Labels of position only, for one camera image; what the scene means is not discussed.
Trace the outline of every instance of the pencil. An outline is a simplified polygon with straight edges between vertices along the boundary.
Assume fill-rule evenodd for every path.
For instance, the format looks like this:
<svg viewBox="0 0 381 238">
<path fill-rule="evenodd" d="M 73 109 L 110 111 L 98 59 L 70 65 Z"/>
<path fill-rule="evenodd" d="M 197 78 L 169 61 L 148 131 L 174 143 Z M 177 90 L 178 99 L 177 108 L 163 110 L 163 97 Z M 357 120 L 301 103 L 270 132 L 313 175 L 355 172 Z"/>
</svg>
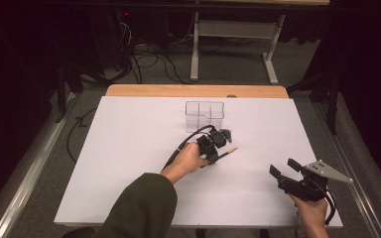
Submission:
<svg viewBox="0 0 381 238">
<path fill-rule="evenodd" d="M 237 148 L 238 148 L 238 147 L 235 147 L 235 148 L 229 150 L 228 152 L 226 152 L 226 153 L 220 155 L 220 156 L 218 157 L 218 159 L 221 159 L 221 158 L 223 158 L 223 157 L 225 157 L 225 156 L 228 156 L 229 154 L 231 154 L 231 153 L 233 153 L 235 150 L 237 150 Z"/>
</svg>

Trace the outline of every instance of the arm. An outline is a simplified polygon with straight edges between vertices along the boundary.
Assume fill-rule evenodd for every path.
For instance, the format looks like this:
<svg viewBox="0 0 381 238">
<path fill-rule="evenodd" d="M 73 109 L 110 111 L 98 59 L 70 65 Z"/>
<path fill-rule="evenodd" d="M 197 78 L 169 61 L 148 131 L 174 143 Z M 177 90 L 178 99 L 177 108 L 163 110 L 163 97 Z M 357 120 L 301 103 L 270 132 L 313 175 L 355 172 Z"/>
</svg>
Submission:
<svg viewBox="0 0 381 238">
<path fill-rule="evenodd" d="M 123 190 L 94 238 L 164 238 L 178 202 L 173 184 L 207 163 L 187 144 L 160 175 L 143 174 Z"/>
<path fill-rule="evenodd" d="M 303 227 L 309 238 L 327 238 L 324 226 L 326 217 L 327 202 L 324 199 L 319 201 L 304 201 L 296 196 L 289 194 L 298 208 L 299 216 Z"/>
</svg>

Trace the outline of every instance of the dark green sleeve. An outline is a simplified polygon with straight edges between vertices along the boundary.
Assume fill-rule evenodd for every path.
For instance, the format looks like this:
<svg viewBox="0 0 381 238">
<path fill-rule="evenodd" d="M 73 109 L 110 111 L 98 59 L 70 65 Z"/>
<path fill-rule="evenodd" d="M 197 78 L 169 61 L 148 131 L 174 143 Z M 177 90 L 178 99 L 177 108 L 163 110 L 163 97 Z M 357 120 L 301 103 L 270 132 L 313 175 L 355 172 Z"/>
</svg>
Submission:
<svg viewBox="0 0 381 238">
<path fill-rule="evenodd" d="M 164 238 L 177 203 L 175 188 L 167 178 L 143 174 L 123 190 L 94 238 Z"/>
</svg>

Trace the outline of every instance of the wooden desk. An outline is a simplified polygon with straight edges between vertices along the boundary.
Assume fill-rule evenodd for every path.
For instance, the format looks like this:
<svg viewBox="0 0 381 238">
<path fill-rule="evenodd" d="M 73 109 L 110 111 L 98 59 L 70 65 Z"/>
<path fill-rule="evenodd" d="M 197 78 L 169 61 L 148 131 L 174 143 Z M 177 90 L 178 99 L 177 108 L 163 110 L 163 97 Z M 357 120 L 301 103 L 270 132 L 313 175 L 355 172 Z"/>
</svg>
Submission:
<svg viewBox="0 0 381 238">
<path fill-rule="evenodd" d="M 238 97 L 224 97 L 229 94 Z M 268 172 L 274 164 L 283 174 L 301 179 L 287 166 L 287 159 L 302 165 L 316 160 L 296 105 L 281 86 L 231 85 L 110 86 L 100 101 L 55 223 L 101 225 L 130 182 L 145 172 L 159 173 L 189 135 L 185 105 L 190 100 L 222 101 L 223 126 L 232 130 L 233 143 L 218 153 L 239 149 L 175 184 L 179 200 L 172 226 L 300 226 L 293 203 Z M 336 213 L 330 227 L 341 226 Z"/>
<path fill-rule="evenodd" d="M 279 4 L 279 5 L 328 5 L 329 0 L 195 0 L 199 2 L 214 3 L 257 3 L 257 4 Z M 190 63 L 190 80 L 197 81 L 199 72 L 199 36 L 253 38 L 270 41 L 267 52 L 262 54 L 265 68 L 267 69 L 271 84 L 278 84 L 277 75 L 271 59 L 283 28 L 285 15 L 280 15 L 276 23 L 259 22 L 235 22 L 219 20 L 201 20 L 199 13 L 194 13 L 193 25 L 193 51 Z"/>
</svg>

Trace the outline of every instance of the pen holder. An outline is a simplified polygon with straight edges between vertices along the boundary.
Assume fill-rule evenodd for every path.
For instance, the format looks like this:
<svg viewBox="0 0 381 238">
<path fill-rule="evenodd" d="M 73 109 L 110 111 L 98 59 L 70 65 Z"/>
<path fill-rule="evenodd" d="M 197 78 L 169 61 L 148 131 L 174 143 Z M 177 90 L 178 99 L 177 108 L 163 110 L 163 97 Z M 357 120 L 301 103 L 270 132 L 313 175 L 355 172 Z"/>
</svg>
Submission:
<svg viewBox="0 0 381 238">
<path fill-rule="evenodd" d="M 224 103 L 208 101 L 188 101 L 186 106 L 187 132 L 212 125 L 219 129 L 224 119 Z"/>
</svg>

